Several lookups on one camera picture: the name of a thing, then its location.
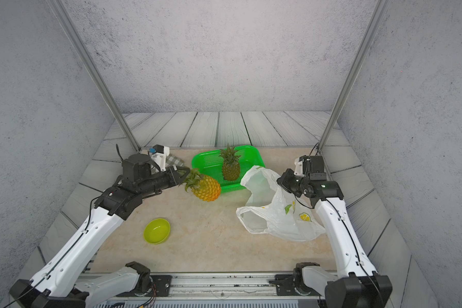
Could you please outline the white lemon print plastic bag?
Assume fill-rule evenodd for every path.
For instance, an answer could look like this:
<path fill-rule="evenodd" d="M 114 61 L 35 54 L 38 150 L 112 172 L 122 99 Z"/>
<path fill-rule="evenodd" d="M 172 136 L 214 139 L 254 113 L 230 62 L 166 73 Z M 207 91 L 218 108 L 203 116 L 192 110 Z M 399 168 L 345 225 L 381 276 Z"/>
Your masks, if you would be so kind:
<path fill-rule="evenodd" d="M 241 180 L 251 192 L 244 207 L 236 210 L 241 224 L 251 234 L 269 234 L 287 241 L 313 241 L 325 234 L 312 211 L 277 184 L 279 174 L 253 166 Z"/>

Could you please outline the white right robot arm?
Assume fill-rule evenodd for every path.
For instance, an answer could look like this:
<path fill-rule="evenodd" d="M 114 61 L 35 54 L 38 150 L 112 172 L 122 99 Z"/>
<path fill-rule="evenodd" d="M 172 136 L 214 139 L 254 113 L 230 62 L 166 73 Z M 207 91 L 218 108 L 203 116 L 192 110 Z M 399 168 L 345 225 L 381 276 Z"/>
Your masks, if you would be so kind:
<path fill-rule="evenodd" d="M 362 248 L 345 205 L 339 184 L 327 179 L 320 155 L 304 155 L 295 160 L 277 180 L 286 192 L 305 196 L 320 217 L 334 252 L 336 273 L 326 272 L 317 263 L 298 263 L 290 278 L 297 294 L 317 295 L 326 307 L 385 307 L 393 286 L 380 275 Z"/>

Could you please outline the green unripe pineapple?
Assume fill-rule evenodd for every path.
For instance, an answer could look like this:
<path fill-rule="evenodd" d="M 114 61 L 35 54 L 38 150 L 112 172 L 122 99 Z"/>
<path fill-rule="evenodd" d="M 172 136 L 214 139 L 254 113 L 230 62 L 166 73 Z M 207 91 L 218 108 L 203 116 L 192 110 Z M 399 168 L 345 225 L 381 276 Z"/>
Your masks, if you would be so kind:
<path fill-rule="evenodd" d="M 239 164 L 240 155 L 237 154 L 234 146 L 227 146 L 226 149 L 219 151 L 219 156 L 223 159 L 222 174 L 226 181 L 235 181 L 241 173 Z"/>

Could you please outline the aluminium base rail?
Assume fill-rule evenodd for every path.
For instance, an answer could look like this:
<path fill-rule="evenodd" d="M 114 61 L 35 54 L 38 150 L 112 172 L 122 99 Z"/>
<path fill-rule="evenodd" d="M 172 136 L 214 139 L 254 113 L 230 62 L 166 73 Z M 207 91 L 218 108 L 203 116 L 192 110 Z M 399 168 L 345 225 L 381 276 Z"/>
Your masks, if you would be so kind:
<path fill-rule="evenodd" d="M 78 275 L 60 269 L 44 276 L 37 286 L 40 294 L 53 300 L 57 307 L 94 307 L 118 295 L 169 296 L 173 282 L 187 293 L 237 296 L 251 291 L 262 294 L 265 287 L 274 287 L 279 296 L 318 296 L 327 307 L 385 307 L 393 291 L 388 276 L 369 272 L 359 263 L 347 274 L 324 271 L 317 264 L 298 264 L 291 275 L 195 275 L 173 278 L 152 277 L 149 269 L 129 264 L 117 272 L 75 284 Z"/>

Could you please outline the aluminium frame post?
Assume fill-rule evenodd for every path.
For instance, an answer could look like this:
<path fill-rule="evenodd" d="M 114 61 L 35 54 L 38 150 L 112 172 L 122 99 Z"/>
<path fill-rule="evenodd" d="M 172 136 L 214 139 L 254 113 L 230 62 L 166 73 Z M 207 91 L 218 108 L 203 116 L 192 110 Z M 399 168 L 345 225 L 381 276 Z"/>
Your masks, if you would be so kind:
<path fill-rule="evenodd" d="M 91 77 L 96 88 L 100 92 L 105 104 L 108 106 L 109 110 L 114 116 L 114 119 L 117 121 L 118 125 L 120 126 L 122 132 L 128 139 L 132 148 L 136 152 L 141 151 L 141 146 L 137 142 L 136 138 L 133 136 L 132 130 L 128 126 L 127 121 L 124 119 L 123 114 L 121 113 L 118 105 L 115 102 L 113 95 L 109 91 L 109 88 L 107 87 L 98 68 L 96 67 L 95 62 L 92 59 L 92 56 L 89 54 L 89 51 L 87 50 L 84 42 L 82 41 L 82 38 L 80 37 L 77 29 L 75 28 L 64 4 L 60 0 L 47 0 L 47 3 L 51 11 L 57 18 L 67 38 L 69 39 L 69 42 L 72 44 L 76 53 L 80 57 L 89 76 Z"/>
<path fill-rule="evenodd" d="M 327 122 L 327 125 L 324 129 L 324 132 L 322 134 L 322 137 L 320 139 L 320 143 L 317 147 L 318 153 L 320 153 L 323 148 L 327 145 L 327 141 L 334 129 L 334 126 L 347 102 L 347 99 L 349 97 L 350 91 L 352 90 L 355 80 L 358 77 L 358 74 L 362 68 L 364 59 L 368 55 L 368 52 L 370 50 L 370 46 L 373 44 L 374 38 L 376 36 L 377 30 L 379 28 L 379 25 L 381 24 L 381 21 L 383 19 L 384 14 L 386 13 L 387 7 L 389 5 L 390 1 L 388 0 L 379 0 L 377 1 L 375 10 L 373 12 L 373 15 L 370 19 L 370 22 L 368 23 L 368 27 L 366 32 L 364 33 L 364 36 L 361 40 L 361 43 L 359 45 L 358 51 L 355 55 L 354 61 L 351 65 L 351 68 L 349 70 L 349 73 L 346 77 L 346 80 L 343 84 L 343 87 L 341 88 L 340 94 L 332 108 L 330 118 Z"/>

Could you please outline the yellow ripe pineapple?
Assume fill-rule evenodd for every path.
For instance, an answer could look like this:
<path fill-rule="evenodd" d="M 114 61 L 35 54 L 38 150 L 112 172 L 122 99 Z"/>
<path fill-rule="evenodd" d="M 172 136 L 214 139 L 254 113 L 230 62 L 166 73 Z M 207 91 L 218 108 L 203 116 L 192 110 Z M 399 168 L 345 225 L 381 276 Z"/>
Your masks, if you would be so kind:
<path fill-rule="evenodd" d="M 202 201 L 215 201 L 222 193 L 222 187 L 219 182 L 193 169 L 184 181 L 185 191 L 191 191 L 193 195 Z"/>

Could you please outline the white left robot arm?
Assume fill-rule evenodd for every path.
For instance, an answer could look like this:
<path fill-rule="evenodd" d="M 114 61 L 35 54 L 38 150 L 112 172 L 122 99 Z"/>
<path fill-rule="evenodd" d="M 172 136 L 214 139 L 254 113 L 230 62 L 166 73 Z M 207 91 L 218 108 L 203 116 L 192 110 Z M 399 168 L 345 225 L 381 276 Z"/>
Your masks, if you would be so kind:
<path fill-rule="evenodd" d="M 143 200 L 184 183 L 191 170 L 166 166 L 166 155 L 137 153 L 122 160 L 122 173 L 113 185 L 91 200 L 90 213 L 60 251 L 30 279 L 19 279 L 9 294 L 21 307 L 94 307 L 122 294 L 156 292 L 150 269 L 138 262 L 76 284 L 84 267 L 107 238 L 125 222 Z"/>

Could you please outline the green white checkered cloth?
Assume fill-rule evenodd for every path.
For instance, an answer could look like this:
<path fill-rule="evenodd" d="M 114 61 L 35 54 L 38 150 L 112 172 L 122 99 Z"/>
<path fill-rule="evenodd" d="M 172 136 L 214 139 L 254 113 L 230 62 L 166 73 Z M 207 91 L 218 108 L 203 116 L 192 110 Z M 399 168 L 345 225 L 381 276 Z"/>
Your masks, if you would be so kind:
<path fill-rule="evenodd" d="M 152 168 L 154 171 L 165 171 L 166 168 L 170 166 L 185 166 L 185 162 L 182 159 L 172 154 L 164 155 L 161 153 L 153 153 L 150 157 L 155 164 L 158 165 L 158 168 Z"/>

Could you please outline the right aluminium frame post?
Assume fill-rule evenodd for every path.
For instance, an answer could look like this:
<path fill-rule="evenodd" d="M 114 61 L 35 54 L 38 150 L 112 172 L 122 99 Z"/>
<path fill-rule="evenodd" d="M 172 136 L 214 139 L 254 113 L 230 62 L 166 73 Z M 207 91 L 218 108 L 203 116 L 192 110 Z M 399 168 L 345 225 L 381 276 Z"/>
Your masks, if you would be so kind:
<path fill-rule="evenodd" d="M 368 55 L 368 52 L 370 50 L 370 46 L 373 44 L 374 38 L 376 36 L 377 30 L 379 28 L 379 25 L 381 24 L 381 21 L 383 19 L 384 14 L 386 13 L 387 7 L 389 5 L 390 1 L 388 0 L 379 0 L 377 1 L 375 10 L 373 12 L 373 15 L 370 19 L 370 22 L 368 23 L 368 27 L 366 32 L 364 33 L 364 36 L 361 40 L 361 43 L 359 45 L 358 51 L 355 55 L 354 61 L 351 65 L 351 68 L 349 70 L 349 73 L 346 77 L 346 80 L 343 84 L 343 87 L 341 88 L 340 94 L 332 108 L 330 118 L 327 122 L 327 125 L 324 129 L 324 132 L 322 134 L 322 137 L 320 139 L 320 143 L 317 147 L 318 153 L 320 153 L 323 148 L 327 145 L 327 141 L 334 129 L 334 126 L 347 102 L 347 99 L 349 97 L 350 91 L 352 90 L 355 80 L 358 77 L 358 74 L 362 68 L 364 59 Z"/>

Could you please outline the lime green bowl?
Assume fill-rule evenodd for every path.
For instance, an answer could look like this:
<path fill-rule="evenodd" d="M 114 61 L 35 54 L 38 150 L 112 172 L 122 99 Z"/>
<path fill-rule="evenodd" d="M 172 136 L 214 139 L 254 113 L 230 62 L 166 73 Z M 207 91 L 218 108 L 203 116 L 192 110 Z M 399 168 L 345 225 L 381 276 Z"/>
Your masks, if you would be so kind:
<path fill-rule="evenodd" d="M 171 233 L 171 225 L 164 218 L 156 218 L 152 220 L 144 229 L 144 240 L 153 245 L 158 245 L 165 242 Z"/>

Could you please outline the left aluminium frame post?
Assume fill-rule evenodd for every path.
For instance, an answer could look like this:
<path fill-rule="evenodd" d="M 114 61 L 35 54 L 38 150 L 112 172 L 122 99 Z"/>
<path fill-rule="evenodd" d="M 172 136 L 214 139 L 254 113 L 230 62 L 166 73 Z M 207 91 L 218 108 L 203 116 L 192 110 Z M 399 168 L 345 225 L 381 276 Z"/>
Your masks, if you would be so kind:
<path fill-rule="evenodd" d="M 107 87 L 98 68 L 96 67 L 95 62 L 92 59 L 92 56 L 89 54 L 89 51 L 87 50 L 84 42 L 82 41 L 82 38 L 80 37 L 77 29 L 75 28 L 64 4 L 60 0 L 47 0 L 47 3 L 51 11 L 57 18 L 67 38 L 69 39 L 69 42 L 72 44 L 76 53 L 80 57 L 89 76 L 91 77 L 96 88 L 100 92 L 105 104 L 108 106 L 109 110 L 114 116 L 114 119 L 117 121 L 118 125 L 120 126 L 122 132 L 128 139 L 132 148 L 136 152 L 141 151 L 141 146 L 137 142 L 136 138 L 133 136 L 132 130 L 128 126 L 127 121 L 124 119 L 123 114 L 121 113 L 118 105 L 115 102 L 113 95 L 109 91 L 109 88 Z"/>

